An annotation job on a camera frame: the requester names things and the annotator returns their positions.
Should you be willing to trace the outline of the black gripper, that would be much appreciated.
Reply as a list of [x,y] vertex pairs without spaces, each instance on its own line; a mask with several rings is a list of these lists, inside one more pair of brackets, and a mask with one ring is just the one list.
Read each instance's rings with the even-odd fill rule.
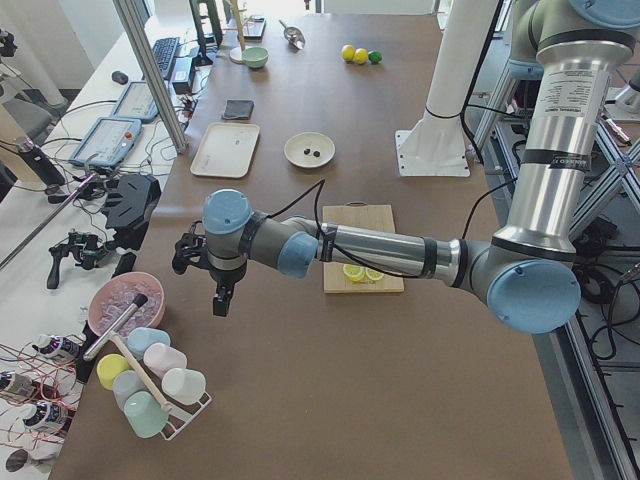
[[226,317],[235,286],[246,274],[247,260],[245,257],[231,259],[214,257],[210,260],[210,264],[210,276],[216,283],[216,295],[212,300],[213,315]]

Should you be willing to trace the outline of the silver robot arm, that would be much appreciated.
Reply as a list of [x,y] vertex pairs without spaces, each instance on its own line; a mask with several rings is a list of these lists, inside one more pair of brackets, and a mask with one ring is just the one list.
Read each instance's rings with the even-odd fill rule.
[[569,232],[591,166],[612,72],[633,54],[635,1],[519,1],[509,63],[541,78],[508,216],[487,241],[439,241],[321,222],[281,220],[240,191],[210,194],[203,207],[213,311],[229,310],[249,261],[301,278],[313,261],[359,264],[388,275],[437,279],[475,295],[525,333],[566,324],[580,304]]

